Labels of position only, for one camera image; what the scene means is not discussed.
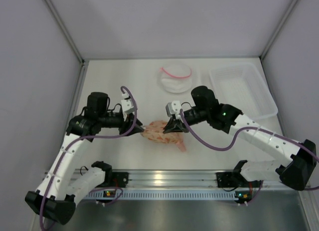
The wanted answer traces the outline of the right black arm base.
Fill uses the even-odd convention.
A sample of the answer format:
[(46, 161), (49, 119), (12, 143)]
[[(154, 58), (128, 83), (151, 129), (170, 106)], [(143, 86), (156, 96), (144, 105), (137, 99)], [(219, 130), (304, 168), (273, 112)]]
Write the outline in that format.
[(230, 172), (216, 173), (217, 186), (219, 188), (258, 188), (261, 181), (247, 181), (241, 174), (241, 168), (235, 168)]

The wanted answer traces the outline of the white mesh laundry bag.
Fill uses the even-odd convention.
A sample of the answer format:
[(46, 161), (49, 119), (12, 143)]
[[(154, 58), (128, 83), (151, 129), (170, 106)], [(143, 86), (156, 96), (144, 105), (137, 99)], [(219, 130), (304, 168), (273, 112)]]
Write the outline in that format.
[(157, 81), (164, 91), (181, 94), (194, 88), (198, 75), (194, 68), (182, 62), (170, 62), (159, 68)]

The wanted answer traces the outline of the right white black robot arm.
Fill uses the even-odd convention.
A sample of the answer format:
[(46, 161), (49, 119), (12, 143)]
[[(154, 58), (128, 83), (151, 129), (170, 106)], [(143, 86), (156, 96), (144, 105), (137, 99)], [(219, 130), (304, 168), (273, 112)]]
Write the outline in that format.
[[(206, 86), (191, 91), (194, 106), (184, 111), (179, 101), (166, 105), (169, 122), (164, 133), (191, 133), (205, 147), (219, 152), (230, 150), (238, 138), (250, 143), (273, 158), (271, 161), (240, 161), (232, 171), (234, 181), (278, 181), (297, 190), (308, 191), (307, 183), (319, 162), (316, 145), (310, 140), (298, 142), (266, 129), (245, 115), (240, 109), (219, 103), (214, 92)], [(215, 130), (232, 136), (231, 143), (215, 147), (201, 139), (192, 125), (207, 122)]]

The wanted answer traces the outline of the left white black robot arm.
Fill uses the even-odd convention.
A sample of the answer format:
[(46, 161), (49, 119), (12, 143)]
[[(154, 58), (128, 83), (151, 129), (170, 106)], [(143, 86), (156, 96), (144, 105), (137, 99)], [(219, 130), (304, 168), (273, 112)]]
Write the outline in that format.
[(77, 205), (96, 187), (119, 189), (112, 166), (96, 161), (76, 181), (73, 173), (82, 156), (95, 139), (118, 139), (142, 132), (137, 119), (137, 104), (130, 90), (122, 86), (121, 108), (114, 113), (108, 107), (109, 96), (92, 92), (82, 113), (69, 121), (60, 151), (50, 170), (35, 191), (27, 192), (25, 202), (40, 218), (40, 228), (45, 230), (44, 218), (64, 225), (70, 221)]

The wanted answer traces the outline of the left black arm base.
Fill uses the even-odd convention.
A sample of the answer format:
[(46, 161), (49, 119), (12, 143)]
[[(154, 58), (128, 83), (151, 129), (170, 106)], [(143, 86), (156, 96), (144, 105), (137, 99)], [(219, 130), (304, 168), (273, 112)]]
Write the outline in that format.
[(109, 171), (105, 174), (105, 179), (103, 183), (98, 185), (99, 188), (104, 187), (120, 187), (125, 188), (129, 181), (128, 172), (113, 172)]

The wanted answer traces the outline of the floral orange bra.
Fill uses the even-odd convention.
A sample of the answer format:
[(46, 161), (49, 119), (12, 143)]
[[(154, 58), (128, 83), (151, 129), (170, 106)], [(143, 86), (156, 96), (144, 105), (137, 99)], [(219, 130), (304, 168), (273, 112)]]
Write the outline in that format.
[(155, 143), (176, 145), (181, 152), (186, 152), (183, 134), (177, 132), (164, 133), (166, 125), (167, 122), (162, 120), (152, 121), (144, 127), (141, 136)]

